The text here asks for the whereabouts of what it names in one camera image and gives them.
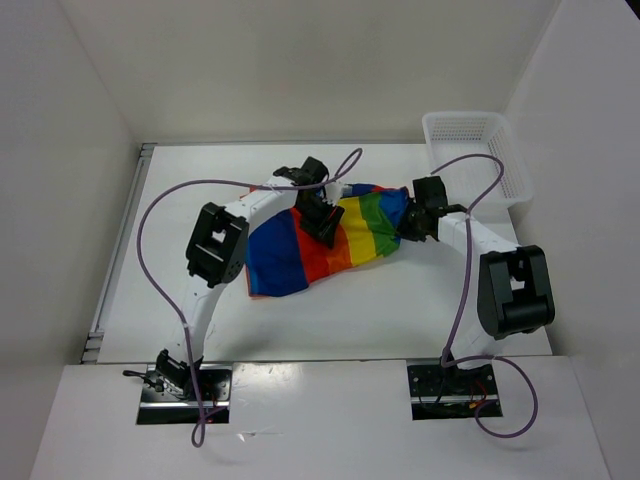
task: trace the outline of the cable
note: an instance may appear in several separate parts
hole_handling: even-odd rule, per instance
[[[140,268],[142,268],[142,272],[144,273],[149,283],[153,286],[153,288],[160,294],[160,296],[169,304],[169,306],[176,312],[178,318],[180,319],[180,323],[184,329],[185,336],[185,345],[187,348],[187,357],[189,359],[189,371],[191,373],[191,382],[193,384],[194,393],[196,396],[196,402],[198,403],[198,421],[191,432],[191,443],[194,447],[200,448],[204,443],[205,436],[205,425],[207,415],[204,410],[204,405],[202,403],[202,395],[200,394],[200,387],[198,386],[198,375],[196,373],[196,369],[194,366],[194,358],[193,358],[193,349],[191,346],[191,335],[189,334],[189,324],[187,323],[187,319],[180,310],[178,304],[169,296],[169,294],[160,286],[160,284],[153,278],[147,264],[144,260],[144,256],[142,255],[142,233],[144,231],[144,226],[147,223],[147,219],[149,218],[149,214],[155,208],[155,206],[165,197],[170,195],[173,192],[181,190],[186,187],[191,187],[194,185],[230,185],[233,187],[244,187],[244,188],[253,188],[255,190],[276,190],[276,191],[292,191],[292,190],[313,190],[316,188],[322,188],[325,185],[333,183],[340,178],[344,177],[347,173],[351,171],[353,167],[358,163],[360,158],[362,157],[362,148],[356,148],[353,152],[351,152],[347,158],[344,159],[342,164],[338,167],[336,174],[320,183],[316,183],[314,185],[304,185],[304,186],[273,186],[273,185],[257,185],[253,183],[245,183],[245,182],[236,182],[233,180],[218,180],[218,179],[203,179],[203,180],[190,180],[188,182],[183,182],[178,185],[174,185],[173,187],[165,190],[160,195],[158,195],[151,204],[147,207],[144,214],[142,215],[142,219],[140,220],[140,225],[138,226],[138,233],[136,236],[136,253],[138,256],[138,263],[140,264]]]
[[[489,185],[489,187],[487,187],[486,190],[484,190],[480,195],[478,195],[478,197],[473,202],[471,202],[471,205],[469,205],[469,208],[467,209],[467,214],[465,216],[465,224],[467,227],[466,228],[467,258],[465,262],[464,285],[462,287],[462,295],[460,296],[458,311],[456,312],[455,319],[453,320],[453,326],[451,327],[449,338],[447,339],[447,343],[444,349],[442,350],[440,365],[442,366],[442,368],[449,368],[449,367],[453,367],[455,365],[459,365],[461,363],[469,362],[472,360],[489,360],[489,361],[497,360],[499,362],[503,362],[508,365],[511,365],[513,368],[515,368],[518,371],[518,373],[522,376],[524,381],[527,383],[527,386],[529,387],[529,390],[531,390],[531,396],[533,398],[533,412],[527,424],[524,427],[522,427],[520,430],[517,430],[513,433],[494,432],[492,430],[489,430],[487,427],[485,427],[482,424],[482,422],[480,421],[480,412],[487,405],[496,403],[497,400],[489,400],[489,401],[483,402],[481,405],[478,405],[475,409],[476,423],[485,433],[488,433],[489,435],[493,437],[498,437],[498,438],[515,438],[527,432],[531,428],[531,426],[535,423],[536,418],[538,417],[538,394],[536,393],[536,389],[533,386],[533,383],[531,383],[531,380],[529,379],[527,374],[524,372],[524,370],[522,370],[522,368],[520,368],[512,360],[509,360],[508,358],[505,358],[505,357],[494,356],[494,355],[471,355],[469,357],[463,357],[458,360],[447,360],[449,358],[449,355],[451,354],[451,346],[453,345],[453,341],[456,337],[456,334],[458,333],[458,328],[460,328],[460,322],[462,321],[462,314],[464,313],[464,307],[467,303],[467,298],[469,297],[469,286],[471,284],[471,264],[472,264],[472,257],[473,257],[472,255],[473,238],[471,236],[471,212],[476,207],[476,205],[478,205],[478,203],[484,197],[486,197],[489,194],[489,192],[491,192],[491,190],[493,190],[496,187],[496,185],[500,183],[500,181],[502,180],[502,177],[504,176],[504,163],[502,163],[502,161],[500,161],[498,158],[494,157],[493,155],[488,155],[485,153],[473,153],[473,154],[462,155],[461,157],[454,158],[453,160],[445,163],[444,165],[441,165],[440,167],[436,168],[433,172],[431,172],[431,175],[436,174],[439,171],[444,170],[445,168],[453,165],[454,163],[458,163],[462,160],[466,160],[468,158],[475,158],[475,157],[488,158],[489,160],[493,160],[498,165],[498,169],[499,169],[498,177],[493,181],[493,183],[491,183],[491,185]]]

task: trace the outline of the yellow stripe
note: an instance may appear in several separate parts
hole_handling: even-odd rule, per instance
[[[376,244],[373,233],[362,218],[360,199],[358,197],[343,198],[338,203],[344,208],[340,225],[344,229],[349,242],[351,264],[355,267],[376,258]]]

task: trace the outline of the rainbow cloth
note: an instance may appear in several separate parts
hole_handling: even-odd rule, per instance
[[[280,212],[249,237],[249,294],[290,295],[316,280],[392,254],[400,246],[395,230],[408,201],[406,188],[351,185],[338,203],[345,212],[333,249],[301,230],[297,210]]]

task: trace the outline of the multicolored cloth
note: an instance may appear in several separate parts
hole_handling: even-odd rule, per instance
[[[345,212],[332,249],[302,231],[300,213],[294,208],[280,212],[251,234],[246,256],[250,295],[290,295],[398,249],[396,227],[409,202],[407,189],[350,187],[338,203]]]

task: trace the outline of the folded cloth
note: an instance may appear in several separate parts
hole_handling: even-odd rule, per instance
[[[406,188],[350,185],[338,202],[345,211],[332,249],[302,231],[296,209],[280,212],[249,237],[249,295],[290,295],[316,280],[392,254],[400,246],[396,227],[408,202]]]

